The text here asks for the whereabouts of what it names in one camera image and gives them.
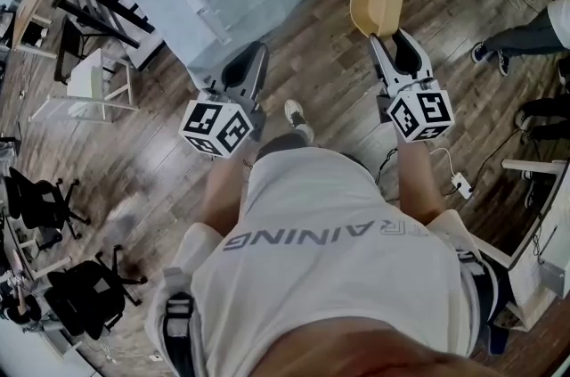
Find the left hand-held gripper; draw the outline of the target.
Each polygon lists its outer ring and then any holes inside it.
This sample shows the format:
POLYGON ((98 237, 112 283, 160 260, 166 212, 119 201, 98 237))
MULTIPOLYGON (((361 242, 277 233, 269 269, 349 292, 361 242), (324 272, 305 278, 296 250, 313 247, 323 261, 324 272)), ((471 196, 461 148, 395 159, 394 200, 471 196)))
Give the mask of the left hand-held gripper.
POLYGON ((197 152, 225 159, 246 140, 259 141, 265 112, 258 97, 268 62, 269 49, 260 41, 237 52, 223 68, 221 80, 212 80, 189 101, 179 135, 197 152))

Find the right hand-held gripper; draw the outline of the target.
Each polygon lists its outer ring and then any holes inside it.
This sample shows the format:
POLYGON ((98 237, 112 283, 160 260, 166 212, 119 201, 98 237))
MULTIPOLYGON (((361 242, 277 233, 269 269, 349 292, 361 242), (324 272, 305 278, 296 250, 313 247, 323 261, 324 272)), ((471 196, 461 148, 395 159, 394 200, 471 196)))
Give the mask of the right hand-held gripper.
POLYGON ((398 80, 415 80, 397 88, 394 97, 377 96, 380 121, 393 123, 406 143, 433 140, 455 124, 448 93, 433 78, 431 61, 425 50, 405 30, 393 35, 395 56, 391 60, 383 41, 369 35, 370 57, 378 79, 384 84, 398 80))

